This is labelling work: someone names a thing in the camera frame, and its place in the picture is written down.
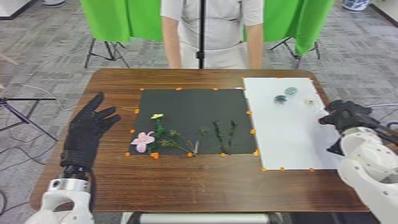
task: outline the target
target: wooden table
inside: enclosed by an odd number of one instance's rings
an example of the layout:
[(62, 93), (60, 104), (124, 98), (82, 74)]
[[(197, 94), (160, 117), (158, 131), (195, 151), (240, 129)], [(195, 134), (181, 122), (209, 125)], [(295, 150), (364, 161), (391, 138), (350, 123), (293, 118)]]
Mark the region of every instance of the wooden table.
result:
[[(78, 108), (96, 93), (106, 93), (103, 107), (122, 116), (101, 141), (96, 159), (98, 211), (147, 212), (359, 212), (368, 211), (336, 171), (266, 171), (259, 157), (202, 155), (197, 158), (124, 156), (131, 141), (140, 88), (234, 88), (243, 77), (309, 77), (323, 101), (325, 92), (307, 71), (101, 69), (87, 86)], [(48, 182), (60, 173), (58, 155), (48, 161), (30, 205), (41, 206)]]

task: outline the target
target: tripod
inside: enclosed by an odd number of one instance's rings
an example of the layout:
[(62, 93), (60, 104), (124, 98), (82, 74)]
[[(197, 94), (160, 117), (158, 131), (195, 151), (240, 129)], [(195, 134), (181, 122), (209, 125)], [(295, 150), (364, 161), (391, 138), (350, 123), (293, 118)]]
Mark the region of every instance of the tripod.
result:
[[(55, 98), (0, 98), (0, 107), (3, 107), (9, 112), (14, 114), (14, 116), (18, 117), (19, 119), (19, 122), (14, 123), (12, 125), (9, 125), (7, 127), (3, 127), (0, 129), (0, 132), (9, 130), (10, 128), (14, 128), (16, 126), (19, 126), (21, 124), (30, 124), (37, 129), (39, 131), (42, 132), (42, 134), (55, 140), (57, 138), (53, 137), (53, 135), (46, 132), (46, 130), (41, 128), (41, 126), (34, 123), (34, 121), (30, 120), (30, 116), (34, 114), (34, 110), (37, 108), (37, 105), (39, 105), (39, 102), (41, 101), (53, 101), (57, 100)], [(9, 101), (35, 101), (34, 102), (34, 106), (28, 110), (28, 114), (23, 115), (23, 113), (16, 110), (16, 108), (9, 105)]]
[(108, 41), (105, 41), (105, 47), (106, 47), (106, 51), (108, 51), (108, 57), (105, 57), (105, 56), (98, 55), (96, 53), (92, 53), (94, 45), (96, 45), (96, 38), (92, 38), (92, 41), (90, 41), (90, 49), (89, 49), (89, 54), (87, 54), (87, 58), (85, 58), (83, 68), (89, 67), (90, 56), (96, 56), (96, 57), (103, 58), (108, 61), (117, 61), (121, 59), (126, 67), (129, 68), (128, 62), (124, 60), (124, 57), (122, 57), (121, 52), (119, 52), (119, 49), (117, 49), (117, 46), (121, 46), (122, 48), (126, 48), (122, 46), (122, 44), (119, 42), (117, 43), (110, 43)]
[[(300, 68), (300, 63), (302, 63), (302, 56), (298, 56), (289, 48), (289, 45), (288, 45), (288, 41), (293, 37), (286, 38), (284, 41), (272, 47), (270, 51), (275, 50), (275, 48), (284, 45), (288, 50), (289, 50), (289, 54), (291, 54), (291, 57), (295, 58), (297, 60), (297, 65), (295, 65), (295, 69)], [(309, 50), (309, 51), (316, 51), (316, 56), (318, 56), (318, 60), (320, 60), (320, 46), (318, 46), (318, 42), (314, 42), (314, 48)]]
[(199, 27), (199, 51), (195, 53), (195, 58), (199, 59), (199, 69), (204, 69), (204, 30), (206, 30), (206, 0), (201, 1), (201, 27)]

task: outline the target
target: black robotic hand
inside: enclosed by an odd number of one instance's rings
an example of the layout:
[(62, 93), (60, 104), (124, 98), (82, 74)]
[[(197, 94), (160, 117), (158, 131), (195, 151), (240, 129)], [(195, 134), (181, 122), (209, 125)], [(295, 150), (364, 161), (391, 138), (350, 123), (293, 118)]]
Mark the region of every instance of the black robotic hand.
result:
[(362, 107), (352, 101), (334, 101), (325, 110), (330, 115), (320, 119), (320, 124), (334, 125), (339, 132), (355, 127), (375, 128), (380, 125), (380, 122), (369, 117), (371, 108)]
[(115, 122), (121, 120), (119, 115), (112, 116), (115, 113), (114, 107), (96, 112), (103, 99), (105, 95), (98, 93), (71, 121), (64, 152), (60, 155), (62, 167), (74, 165), (89, 170), (92, 169), (99, 140)]

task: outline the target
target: gray carpet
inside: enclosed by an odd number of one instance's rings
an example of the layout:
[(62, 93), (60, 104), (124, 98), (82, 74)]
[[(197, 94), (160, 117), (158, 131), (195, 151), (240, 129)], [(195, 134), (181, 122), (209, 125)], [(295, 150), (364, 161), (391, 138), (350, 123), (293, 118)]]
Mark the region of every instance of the gray carpet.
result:
[[(69, 109), (83, 93), (92, 72), (103, 67), (122, 67), (121, 61), (108, 62), (92, 58), (85, 70), (83, 59), (90, 41), (90, 32), (83, 20), (78, 0), (69, 0), (60, 8), (44, 7), (39, 2), (12, 21), (0, 21), (0, 52), (19, 62), (10, 65), (0, 61), (0, 84), (7, 87), (3, 96), (50, 96), (35, 86), (50, 91)], [(135, 68), (165, 68), (161, 43), (135, 39), (122, 49), (129, 66)], [(355, 100), (357, 103), (378, 104), (398, 102), (398, 29), (373, 9), (362, 13), (346, 12), (336, 5), (320, 38), (321, 60), (311, 53), (304, 59), (302, 69), (314, 72), (330, 99)], [(293, 68), (293, 59), (284, 48), (265, 51), (265, 67)], [(12, 103), (26, 112), (28, 103)], [(384, 118), (396, 108), (375, 110), (375, 117)], [(60, 110), (53, 102), (42, 103), (32, 119), (53, 135), (58, 135), (67, 124), (73, 110)], [(384, 121), (398, 119), (392, 113)], [(0, 126), (12, 123), (0, 109)], [(21, 147), (37, 156), (51, 147), (53, 141), (41, 133), (21, 126), (12, 132), (0, 133), (0, 152)], [(46, 162), (50, 152), (37, 158)], [(18, 149), (0, 154), (0, 189), (7, 194), (9, 206), (28, 201), (28, 195), (42, 171), (42, 165), (28, 161)], [(12, 209), (0, 217), (2, 224), (19, 224), (32, 215), (28, 205)], [(98, 223), (117, 223), (117, 215), (96, 214)]]

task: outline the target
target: green backdrop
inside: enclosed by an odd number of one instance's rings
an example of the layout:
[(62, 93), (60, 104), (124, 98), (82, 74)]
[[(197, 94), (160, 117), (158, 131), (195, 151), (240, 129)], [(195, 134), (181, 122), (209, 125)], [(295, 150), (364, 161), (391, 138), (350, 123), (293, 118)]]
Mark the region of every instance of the green backdrop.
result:
[[(161, 41), (160, 4), (161, 0), (82, 0), (94, 38)], [(293, 37), (300, 56), (313, 49), (332, 4), (334, 0), (265, 0), (265, 41)]]

